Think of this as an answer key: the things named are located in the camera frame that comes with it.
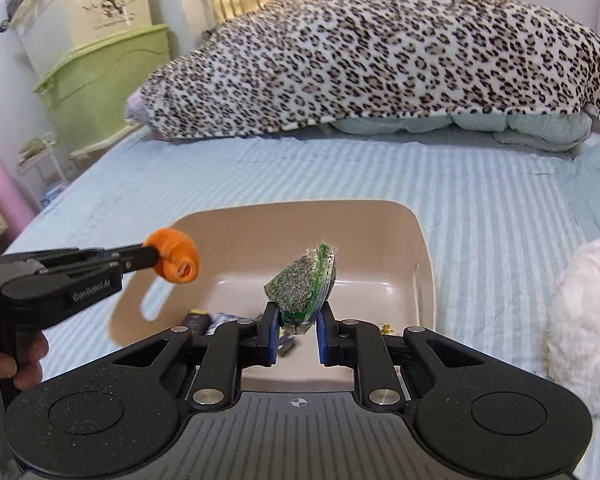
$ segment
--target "plastic bag with dried herb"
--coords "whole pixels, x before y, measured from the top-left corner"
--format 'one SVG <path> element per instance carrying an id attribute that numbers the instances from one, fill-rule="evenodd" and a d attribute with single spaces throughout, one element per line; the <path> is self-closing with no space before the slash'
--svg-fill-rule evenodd
<path id="1" fill-rule="evenodd" d="M 315 323 L 335 281 L 335 250 L 321 243 L 281 270 L 264 291 L 269 301 L 278 304 L 283 328 L 303 334 Z"/>

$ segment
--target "triangular cutout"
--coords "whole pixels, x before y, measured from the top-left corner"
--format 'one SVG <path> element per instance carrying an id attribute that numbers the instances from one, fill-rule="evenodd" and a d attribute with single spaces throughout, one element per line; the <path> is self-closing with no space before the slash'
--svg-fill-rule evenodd
<path id="1" fill-rule="evenodd" d="M 442 364 L 447 368 L 462 368 L 465 366 L 477 366 L 484 364 L 484 361 L 465 354 L 464 352 L 449 346 L 445 342 L 433 339 L 427 341 L 427 343 L 436 353 L 438 359 L 440 359 Z"/>
<path id="2" fill-rule="evenodd" d="M 154 341 L 135 352 L 113 361 L 113 364 L 133 366 L 134 368 L 147 368 L 154 363 L 155 359 L 160 355 L 160 352 L 164 350 L 164 347 L 167 346 L 168 343 L 168 339 L 158 339 L 158 341 Z"/>

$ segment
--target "bed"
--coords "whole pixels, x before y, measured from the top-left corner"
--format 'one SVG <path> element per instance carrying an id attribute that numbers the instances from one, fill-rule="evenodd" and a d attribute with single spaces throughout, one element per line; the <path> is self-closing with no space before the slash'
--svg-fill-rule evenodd
<path id="1" fill-rule="evenodd" d="M 542 332 L 555 281 L 575 248 L 600 237 L 600 145 L 550 154 L 445 128 L 373 138 L 308 128 L 286 136 L 125 139 L 40 214 L 10 251 L 118 246 L 191 212 L 330 198 L 411 208 L 432 258 L 437 330 L 544 375 Z M 154 316 L 163 292 L 143 306 Z M 116 298 L 46 331 L 45 379 L 117 349 Z M 600 419 L 577 472 L 600 480 Z"/>

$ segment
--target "white fur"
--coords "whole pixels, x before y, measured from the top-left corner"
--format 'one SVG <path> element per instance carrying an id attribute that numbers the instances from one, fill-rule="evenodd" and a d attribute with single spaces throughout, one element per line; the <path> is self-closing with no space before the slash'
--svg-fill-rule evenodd
<path id="1" fill-rule="evenodd" d="M 600 239 L 580 246 L 549 309 L 548 371 L 600 415 Z"/>

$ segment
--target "crosshair symbol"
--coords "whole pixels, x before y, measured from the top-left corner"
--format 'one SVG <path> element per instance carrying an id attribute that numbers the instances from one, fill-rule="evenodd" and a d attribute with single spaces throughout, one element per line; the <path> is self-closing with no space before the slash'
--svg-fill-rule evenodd
<path id="1" fill-rule="evenodd" d="M 295 399 L 290 400 L 289 404 L 291 404 L 299 410 L 300 408 L 304 408 L 307 404 L 309 404 L 309 401 L 303 399 L 302 397 L 296 397 Z"/>

